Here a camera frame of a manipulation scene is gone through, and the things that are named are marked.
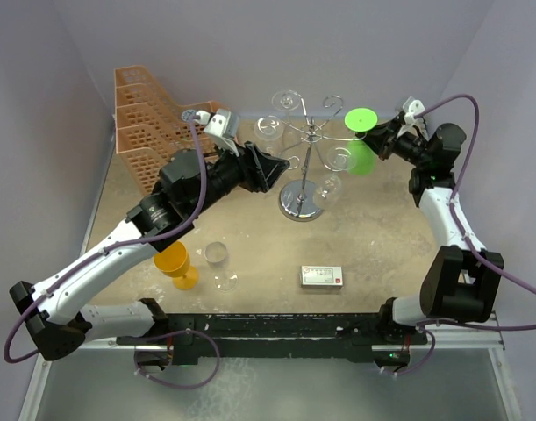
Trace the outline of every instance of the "robotic arm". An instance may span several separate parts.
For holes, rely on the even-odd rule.
[[[239,118],[230,111],[219,110],[214,116],[198,113],[207,124],[208,133],[221,153],[214,164],[207,164],[207,190],[201,212],[240,186],[250,192],[268,192],[289,167],[285,160],[262,153],[256,145],[235,143]],[[161,168],[153,193],[127,212],[125,220],[97,246],[54,276],[32,285],[19,282],[11,288],[11,297],[24,313],[33,302],[45,295],[26,319],[25,324],[36,347],[46,360],[58,360],[72,353],[85,341],[117,336],[140,337],[168,318],[152,299],[123,306],[94,306],[86,303],[124,272],[153,257],[193,229],[156,241],[138,243],[171,232],[180,226],[197,206],[200,193],[200,170],[195,150],[176,152],[173,160]],[[133,240],[108,253],[107,246]],[[91,263],[79,265],[89,257]],[[57,290],[49,288],[73,268],[80,269]]]
[[[421,102],[411,100],[389,122],[367,133],[357,133],[382,160],[396,154],[414,166],[408,188],[416,206],[428,218],[440,246],[419,294],[390,298],[378,315],[314,315],[316,320],[313,315],[297,314],[166,315],[152,299],[125,306],[87,305],[95,294],[126,270],[166,249],[193,228],[189,225],[176,236],[145,241],[180,227],[196,208],[201,182],[197,153],[180,151],[161,169],[153,193],[143,198],[109,236],[82,257],[82,261],[91,256],[93,259],[57,290],[47,292],[56,281],[67,276],[70,268],[77,268],[78,261],[43,282],[35,285],[19,282],[11,288],[12,299],[23,318],[27,308],[46,296],[45,301],[25,317],[36,347],[46,360],[58,360],[85,341],[124,337],[123,342],[129,343],[131,339],[127,337],[171,332],[169,321],[179,320],[183,325],[187,319],[197,330],[209,326],[208,333],[223,347],[224,356],[273,358],[292,354],[293,358],[337,357],[362,361],[373,358],[370,351],[373,344],[402,344],[405,335],[412,336],[412,343],[425,340],[425,336],[416,334],[414,326],[429,319],[486,321],[496,298],[500,275],[478,261],[465,240],[469,239],[480,255],[494,266],[502,268],[504,261],[499,253],[488,251],[474,235],[458,196],[452,197],[453,166],[466,139],[464,132],[457,125],[446,123],[428,139],[415,118],[422,110]],[[197,118],[207,124],[205,132],[222,151],[215,164],[208,164],[202,211],[237,186],[251,192],[267,192],[288,168],[287,161],[264,154],[251,143],[237,145],[234,134],[239,120],[229,111],[218,111],[213,116],[199,111]],[[451,204],[464,227],[465,237],[454,223]],[[125,240],[131,240],[128,246],[102,253],[110,245]],[[460,282],[461,274],[465,273],[471,283]],[[233,340],[240,337],[252,340]],[[209,344],[203,340],[196,339],[189,345],[181,340],[177,343],[178,363],[195,363],[199,356],[211,356]]]
[[[459,322],[485,322],[492,312],[500,275],[480,264],[470,252],[449,210],[455,185],[454,161],[466,139],[457,125],[440,125],[426,139],[418,128],[415,114],[423,111],[421,102],[411,98],[392,120],[376,126],[368,133],[357,133],[381,160],[396,154],[414,165],[408,190],[427,217],[439,251],[424,279],[419,294],[391,298],[382,306],[383,325],[408,325],[435,318],[451,318]],[[407,130],[416,128],[413,134]],[[453,198],[454,210],[461,220],[466,236],[482,257],[498,268],[504,267],[499,253],[492,253],[473,233],[461,209],[458,194]],[[462,283],[462,274],[471,283]]]

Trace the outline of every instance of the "white wall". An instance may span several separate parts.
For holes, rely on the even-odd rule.
[[[3,360],[15,282],[78,256],[111,121],[51,0],[0,2],[0,420],[17,419],[33,360]],[[12,352],[33,348],[22,334]]]
[[[181,103],[245,115],[294,89],[389,115],[439,99],[492,0],[54,0],[111,108],[117,67],[145,64]]]
[[[443,96],[467,92],[481,106],[481,126],[461,200],[488,248],[513,274],[536,286],[536,0],[496,0]],[[473,111],[459,100],[435,121],[471,133]],[[502,281],[502,325],[536,322],[536,297]],[[536,420],[536,332],[505,333],[525,406]]]

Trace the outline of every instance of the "purple cable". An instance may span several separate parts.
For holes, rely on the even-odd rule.
[[[192,389],[201,388],[202,386],[205,386],[207,383],[213,380],[213,377],[215,377],[215,375],[217,374],[218,368],[221,365],[221,352],[218,350],[218,346],[215,343],[215,341],[210,336],[206,335],[205,333],[187,329],[185,331],[175,331],[175,332],[166,333],[161,336],[153,336],[152,338],[142,338],[142,339],[144,339],[145,341],[156,342],[158,340],[162,340],[162,339],[166,339],[166,338],[170,338],[174,336],[179,336],[179,335],[184,335],[188,333],[201,336],[203,339],[207,339],[209,343],[211,344],[211,346],[213,346],[213,349],[215,350],[215,355],[217,359],[215,361],[215,368],[213,368],[213,372],[211,373],[209,377],[207,377],[202,382],[199,382],[196,384],[188,384],[188,385],[165,382],[164,380],[154,377],[150,375],[149,373],[147,373],[145,370],[143,370],[143,367],[137,363],[137,353],[134,353],[133,361],[135,362],[135,368],[137,368],[137,373],[139,373],[143,377],[146,377],[151,382],[159,383],[162,386],[166,386],[167,388],[176,389],[176,390],[192,390]]]
[[[207,168],[205,166],[205,160],[204,160],[204,154],[201,150],[201,145],[199,143],[199,138],[197,137],[196,132],[196,125],[194,120],[196,119],[196,116],[191,118],[189,120],[189,130],[191,131],[191,137],[194,140],[194,146],[196,148],[197,152],[197,161],[199,163],[199,173],[200,173],[200,191],[199,191],[199,198],[197,200],[196,208],[194,209],[193,213],[186,219],[181,225],[178,225],[174,230],[170,232],[165,232],[161,235],[155,235],[154,237],[148,237],[144,239],[130,239],[127,241],[120,241],[118,243],[112,244],[111,246],[107,246],[103,249],[103,253],[108,253],[112,250],[115,250],[116,248],[120,248],[123,246],[130,246],[133,244],[145,244],[150,243],[152,241],[159,241],[162,239],[168,239],[170,237],[175,236],[179,232],[182,232],[186,228],[189,227],[189,225],[199,216],[199,213],[201,212],[201,209],[204,207],[205,202],[205,193],[207,191]],[[4,342],[4,360],[10,364],[16,364],[19,362],[22,362],[24,360],[27,360],[28,358],[34,356],[38,353],[37,350],[31,351],[30,353],[27,353],[26,355],[22,355],[18,358],[12,358],[11,357],[11,345],[12,341],[14,340],[14,337],[16,336],[16,333],[20,326],[26,321],[26,319],[30,316],[30,314],[39,307],[41,303],[43,303],[48,296],[51,296],[55,290],[57,290],[68,278],[70,278],[72,275],[77,273],[79,270],[87,267],[90,263],[92,263],[94,260],[99,259],[102,256],[101,253],[95,253],[91,256],[87,257],[86,259],[79,262],[77,265],[72,267],[69,271],[67,271],[59,280],[57,280],[51,287],[47,289],[46,295],[40,296],[37,300],[35,300],[33,303],[31,303],[27,309],[20,315],[18,318],[18,321],[12,326],[11,331],[8,335],[8,338],[6,338],[6,341]]]
[[[474,99],[473,96],[468,95],[468,94],[453,95],[453,96],[450,96],[449,98],[444,99],[443,101],[440,101],[440,102],[436,103],[433,107],[431,107],[431,108],[429,108],[429,109],[417,114],[414,117],[415,118],[423,117],[426,114],[428,114],[428,113],[430,113],[430,112],[432,112],[434,110],[437,110],[442,105],[445,105],[446,103],[450,103],[451,101],[453,101],[454,99],[457,99],[457,98],[467,98],[473,104],[474,109],[475,109],[475,125],[474,125],[474,129],[472,131],[472,137],[470,138],[470,144],[468,145],[467,155],[465,156],[465,159],[462,162],[462,168],[461,168],[461,173],[459,174],[459,180],[454,185],[453,193],[451,194],[451,203],[449,204],[449,210],[451,212],[451,216],[453,217],[454,222],[456,223],[457,227],[459,228],[459,231],[461,232],[461,235],[464,237],[465,243],[467,243],[468,247],[470,248],[470,252],[475,256],[475,258],[478,261],[480,261],[480,263],[482,263],[486,268],[492,270],[493,272],[497,273],[498,275],[503,276],[505,279],[515,283],[516,285],[518,285],[519,287],[521,287],[523,289],[526,289],[527,291],[533,293],[536,296],[536,288],[533,287],[533,285],[531,285],[531,284],[519,279],[517,276],[512,275],[509,272],[506,272],[506,271],[498,268],[497,266],[494,266],[492,263],[490,263],[489,261],[487,261],[486,259],[484,259],[480,255],[478,250],[476,250],[476,248],[472,244],[472,241],[470,240],[470,238],[465,236],[466,229],[465,229],[464,225],[462,224],[461,220],[459,219],[459,217],[457,216],[456,211],[454,209],[453,199],[455,198],[455,196],[459,192],[459,189],[461,188],[462,178],[463,178],[465,172],[467,171],[468,162],[470,161],[470,155],[472,154],[472,150],[475,147],[476,134],[478,133],[478,125],[480,124],[480,111],[478,110],[478,102]],[[471,325],[471,324],[466,324],[466,323],[457,323],[457,322],[453,322],[451,320],[443,320],[443,319],[432,321],[432,322],[429,322],[427,324],[429,325],[429,324],[433,324],[433,323],[441,323],[441,324],[444,324],[444,325],[464,326],[464,327],[469,327],[469,328],[477,329],[477,330],[497,331],[497,332],[518,332],[518,331],[536,330],[536,324],[533,324],[533,325],[521,325],[521,326],[482,326],[482,325]]]
[[[429,361],[430,358],[432,358],[432,354],[433,354],[433,351],[435,350],[435,343],[436,343],[435,335],[433,334],[433,332],[428,331],[423,326],[422,326],[422,332],[432,337],[432,345],[430,346],[429,351],[427,351],[427,354],[425,355],[425,357],[422,358],[418,362],[418,364],[415,364],[415,365],[413,365],[411,367],[408,367],[404,371],[394,373],[394,375],[398,375],[398,376],[400,376],[400,375],[408,375],[408,374],[416,371],[418,368],[422,367],[424,364],[426,364],[426,362]]]

